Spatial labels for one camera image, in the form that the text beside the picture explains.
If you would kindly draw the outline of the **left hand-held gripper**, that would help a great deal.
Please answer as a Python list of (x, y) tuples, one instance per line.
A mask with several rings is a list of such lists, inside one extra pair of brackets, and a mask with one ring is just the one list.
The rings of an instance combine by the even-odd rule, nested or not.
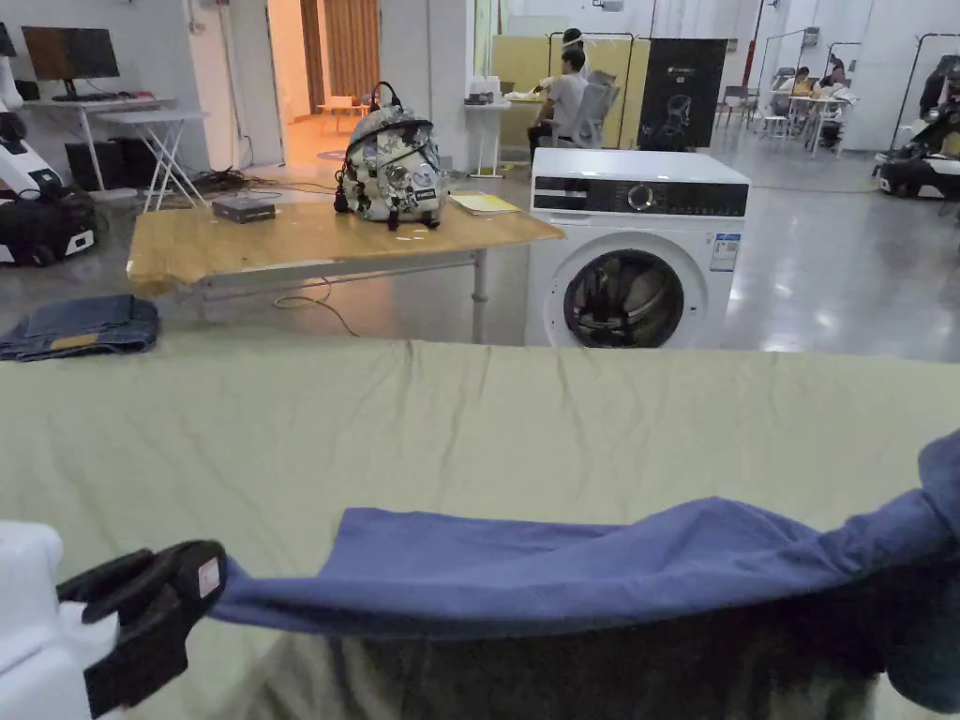
[(143, 703), (188, 670), (188, 636), (223, 593), (227, 557), (211, 539), (135, 550), (55, 588), (63, 555), (53, 528), (2, 522), (4, 719), (90, 719)]

